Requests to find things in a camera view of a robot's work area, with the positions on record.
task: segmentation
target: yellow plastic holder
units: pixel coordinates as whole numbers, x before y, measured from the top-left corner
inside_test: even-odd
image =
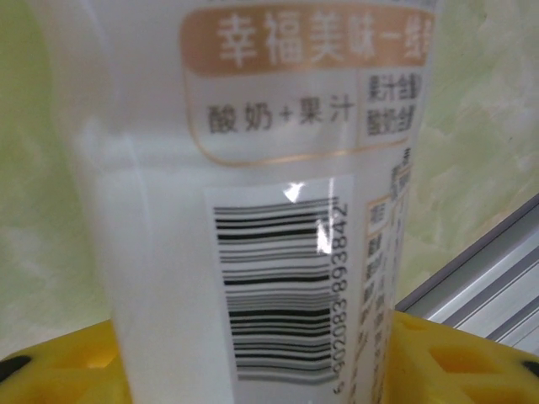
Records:
[[[396,313],[385,383],[385,404],[539,404],[539,358]],[[110,322],[0,362],[0,403],[130,404]]]

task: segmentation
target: barcode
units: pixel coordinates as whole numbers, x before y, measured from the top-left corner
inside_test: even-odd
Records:
[[[214,207],[239,380],[321,385],[335,378],[323,246],[338,202]]]

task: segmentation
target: orange banner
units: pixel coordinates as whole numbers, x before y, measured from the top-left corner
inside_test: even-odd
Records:
[[[356,3],[206,8],[180,30],[183,63],[203,77],[423,66],[435,16]]]

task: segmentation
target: textured wall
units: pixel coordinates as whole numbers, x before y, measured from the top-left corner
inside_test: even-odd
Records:
[[[537,0],[448,0],[414,170],[401,295],[539,192]],[[60,143],[45,47],[0,2],[0,357],[108,315]]]
[[[539,193],[538,20],[536,0],[446,1],[401,296]]]

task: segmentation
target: white plastic bottle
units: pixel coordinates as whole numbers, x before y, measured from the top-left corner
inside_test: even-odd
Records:
[[[134,402],[379,402],[440,1],[29,3]]]

